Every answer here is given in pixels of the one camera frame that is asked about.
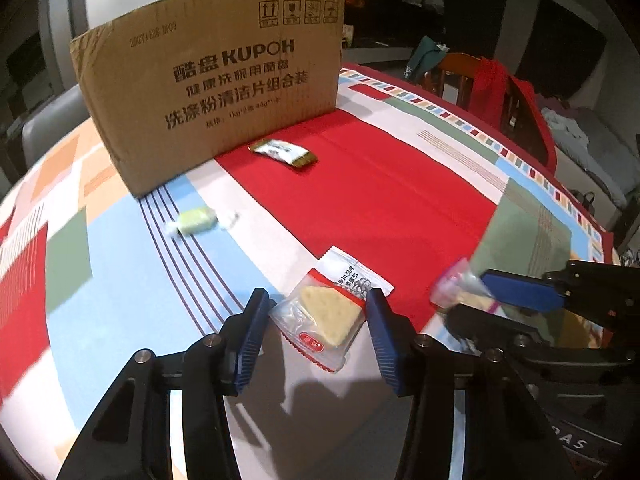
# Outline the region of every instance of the blue gripper pad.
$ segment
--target blue gripper pad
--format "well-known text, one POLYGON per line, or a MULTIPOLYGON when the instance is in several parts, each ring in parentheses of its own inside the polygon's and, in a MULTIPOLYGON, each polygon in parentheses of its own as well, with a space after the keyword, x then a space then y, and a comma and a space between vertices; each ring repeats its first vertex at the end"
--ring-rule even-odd
POLYGON ((220 335, 226 341, 221 376, 223 381, 232 385, 227 395, 239 395, 249 384, 262 346, 269 311, 274 305, 275 301, 269 298, 266 290, 256 288, 244 312, 228 317, 220 329, 220 335))
POLYGON ((480 279, 498 303, 551 312, 564 306, 564 297, 549 280, 539 280, 501 270, 487 270, 480 279))
POLYGON ((414 327, 407 317, 391 311, 379 288, 367 293, 365 313, 380 374, 398 397, 413 395, 410 363, 415 359, 411 350, 414 327))

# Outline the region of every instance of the snack package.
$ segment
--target snack package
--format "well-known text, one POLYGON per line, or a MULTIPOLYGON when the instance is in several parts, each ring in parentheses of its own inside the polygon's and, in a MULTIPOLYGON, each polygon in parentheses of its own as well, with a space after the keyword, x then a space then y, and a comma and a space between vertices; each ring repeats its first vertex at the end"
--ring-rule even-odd
POLYGON ((471 272, 466 258, 458 260, 436 280, 429 299, 442 310, 463 303, 493 314, 499 306, 482 280, 471 272))
POLYGON ((393 290, 389 282, 358 260, 332 247, 270 316, 301 354, 319 367, 337 372, 364 322, 366 294, 375 287, 385 296, 393 290))
POLYGON ((259 140, 249 146, 249 150, 254 153, 270 156, 272 159, 289 164, 294 168, 302 168, 318 160, 309 150, 286 142, 285 140, 259 140))

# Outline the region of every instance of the colorful patterned tablecloth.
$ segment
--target colorful patterned tablecloth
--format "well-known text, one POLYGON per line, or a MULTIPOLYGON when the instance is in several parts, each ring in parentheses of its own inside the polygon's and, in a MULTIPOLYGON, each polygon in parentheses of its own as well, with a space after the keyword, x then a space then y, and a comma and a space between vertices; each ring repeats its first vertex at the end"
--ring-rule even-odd
MULTIPOLYGON (((393 309, 450 346, 428 295, 460 257, 530 276, 569 258, 610 262, 610 236, 526 153, 371 70, 343 69, 335 112, 273 137, 318 163, 293 171, 240 147, 137 201, 88 120, 2 202, 0 424, 45 478, 133 352, 186 349, 240 312, 254 287, 287 294, 332 245, 391 282, 393 309), (164 235, 179 211, 203 205, 239 220, 228 232, 164 235)), ((560 317, 545 329, 562 342, 576 323, 560 317)), ((585 344, 598 337, 585 334, 585 344)), ((302 478, 358 428, 370 433, 389 397, 366 325, 337 374, 269 328, 252 384, 228 403, 242 474, 302 478)), ((178 394, 171 420, 179 480, 178 394)))

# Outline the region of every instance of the screw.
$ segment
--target screw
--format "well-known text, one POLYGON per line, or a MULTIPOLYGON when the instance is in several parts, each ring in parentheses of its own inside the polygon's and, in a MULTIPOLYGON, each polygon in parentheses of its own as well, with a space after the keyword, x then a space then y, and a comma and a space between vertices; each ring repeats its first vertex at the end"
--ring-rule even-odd
POLYGON ((534 399, 538 398, 540 388, 536 384, 527 384, 527 390, 531 394, 531 397, 533 397, 534 399))
POLYGON ((433 342, 431 337, 426 334, 417 334, 414 341, 420 348, 428 348, 433 342))
POLYGON ((502 361, 502 350, 499 348, 489 348, 485 353, 484 357, 489 359, 492 363, 499 363, 502 361))
POLYGON ((138 350, 133 358, 139 364, 146 363, 147 361, 149 361, 149 359, 151 359, 151 351, 147 349, 138 350))
POLYGON ((516 346, 524 348, 529 344, 529 336, 526 334, 518 334, 515 338, 513 338, 513 343, 516 346))
POLYGON ((202 340, 202 342, 204 343, 204 346, 208 346, 209 348, 217 344, 220 344, 221 341, 222 341, 222 338, 218 334, 209 334, 205 336, 204 339, 202 340))

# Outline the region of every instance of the wooden chair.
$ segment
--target wooden chair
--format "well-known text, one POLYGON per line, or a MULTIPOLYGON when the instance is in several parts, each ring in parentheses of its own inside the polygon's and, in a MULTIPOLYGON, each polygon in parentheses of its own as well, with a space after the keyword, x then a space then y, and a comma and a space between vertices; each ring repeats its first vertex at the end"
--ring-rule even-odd
POLYGON ((442 97, 445 82, 457 83, 458 98, 456 105, 466 110, 469 105, 476 70, 478 70, 479 66, 480 60, 477 57, 461 52, 450 52, 433 70, 424 75, 422 87, 438 97, 442 97))
POLYGON ((544 166, 548 163, 543 134, 520 89, 509 80, 500 131, 544 166))

